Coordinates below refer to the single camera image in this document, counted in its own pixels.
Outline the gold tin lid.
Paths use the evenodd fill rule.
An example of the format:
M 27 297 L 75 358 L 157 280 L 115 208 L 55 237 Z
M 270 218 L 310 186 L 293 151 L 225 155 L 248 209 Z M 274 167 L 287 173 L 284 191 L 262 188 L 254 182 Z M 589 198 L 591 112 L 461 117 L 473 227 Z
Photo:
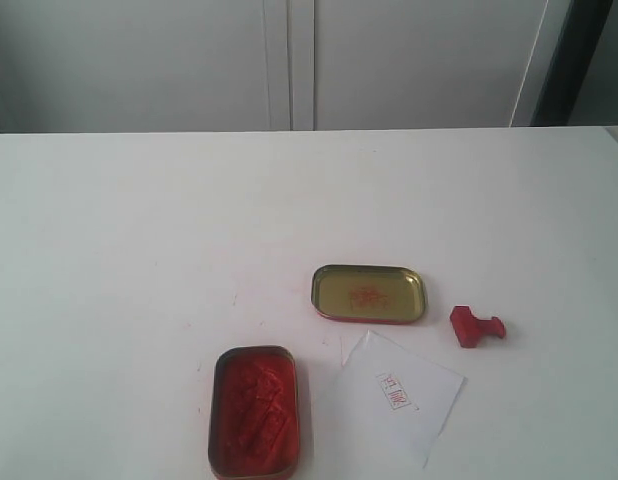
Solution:
M 322 266 L 313 274 L 310 299 L 319 315 L 343 322 L 405 325 L 427 309 L 421 277 L 398 266 Z

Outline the white paper sheet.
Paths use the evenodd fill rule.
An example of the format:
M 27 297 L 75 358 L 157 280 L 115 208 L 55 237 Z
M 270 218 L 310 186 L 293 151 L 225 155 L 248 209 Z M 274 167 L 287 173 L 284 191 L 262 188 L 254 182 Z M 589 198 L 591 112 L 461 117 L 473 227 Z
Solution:
M 367 331 L 319 405 L 330 451 L 346 467 L 425 467 L 464 382 Z

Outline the red plastic stamp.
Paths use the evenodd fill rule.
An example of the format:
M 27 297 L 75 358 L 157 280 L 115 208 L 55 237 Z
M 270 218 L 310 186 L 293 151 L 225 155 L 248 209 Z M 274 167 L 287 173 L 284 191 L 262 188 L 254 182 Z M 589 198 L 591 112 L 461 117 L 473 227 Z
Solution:
M 450 314 L 450 322 L 462 348 L 476 348 L 484 337 L 506 337 L 505 325 L 498 317 L 480 319 L 469 306 L 455 306 Z

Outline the dark vertical post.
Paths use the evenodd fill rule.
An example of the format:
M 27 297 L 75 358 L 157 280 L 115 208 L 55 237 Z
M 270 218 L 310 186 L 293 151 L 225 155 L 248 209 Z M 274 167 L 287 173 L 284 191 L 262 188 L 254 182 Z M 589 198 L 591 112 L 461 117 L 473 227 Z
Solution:
M 570 2 L 530 122 L 532 127 L 568 124 L 613 3 L 613 0 Z

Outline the red ink pad tin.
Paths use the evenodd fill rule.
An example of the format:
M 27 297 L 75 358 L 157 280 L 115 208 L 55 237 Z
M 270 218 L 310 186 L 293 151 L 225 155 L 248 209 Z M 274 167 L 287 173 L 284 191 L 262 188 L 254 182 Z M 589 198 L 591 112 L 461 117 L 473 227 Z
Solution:
M 277 345 L 236 347 L 214 369 L 208 460 L 218 479 L 289 479 L 300 457 L 296 364 Z

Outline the white cabinet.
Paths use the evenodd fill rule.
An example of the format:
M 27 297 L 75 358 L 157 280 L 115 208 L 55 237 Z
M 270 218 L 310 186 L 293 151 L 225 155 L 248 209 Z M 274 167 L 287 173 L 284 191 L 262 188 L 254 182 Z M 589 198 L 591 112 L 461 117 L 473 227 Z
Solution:
M 569 8 L 0 1 L 0 130 L 527 126 Z

